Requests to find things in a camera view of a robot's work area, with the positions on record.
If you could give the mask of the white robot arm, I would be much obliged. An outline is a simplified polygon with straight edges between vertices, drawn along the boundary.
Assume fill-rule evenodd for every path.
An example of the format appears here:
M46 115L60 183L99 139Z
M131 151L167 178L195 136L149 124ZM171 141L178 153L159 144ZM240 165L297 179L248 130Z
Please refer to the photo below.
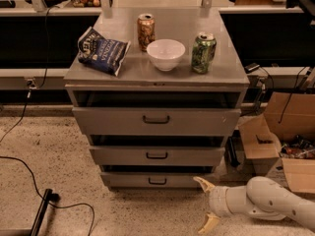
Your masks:
M253 177L246 185L237 187L215 186L199 176L194 180L208 195L210 208L199 234L209 233L222 217L238 213L263 220L289 217L315 231L315 203L295 195L272 179Z

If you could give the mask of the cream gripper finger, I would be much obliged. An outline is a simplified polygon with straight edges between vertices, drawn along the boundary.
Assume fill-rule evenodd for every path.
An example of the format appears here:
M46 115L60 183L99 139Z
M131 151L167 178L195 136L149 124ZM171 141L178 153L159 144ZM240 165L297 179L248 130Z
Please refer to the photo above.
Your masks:
M203 189L203 191L205 193L210 193L213 190L213 188L215 187L215 185L213 183L209 182L208 180L206 180L204 178L198 177L198 176L195 176L193 178L193 180L200 184L201 188Z
M218 224L220 219L214 215L212 212L205 215L205 221L202 227L198 230L199 234L207 234L212 231Z

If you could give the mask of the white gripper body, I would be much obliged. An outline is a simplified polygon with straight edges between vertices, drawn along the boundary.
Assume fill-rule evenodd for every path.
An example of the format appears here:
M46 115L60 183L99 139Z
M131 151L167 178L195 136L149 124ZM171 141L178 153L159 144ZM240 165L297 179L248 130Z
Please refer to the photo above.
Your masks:
M209 207L216 216L232 216L227 198L231 191L231 187L216 186L209 192Z

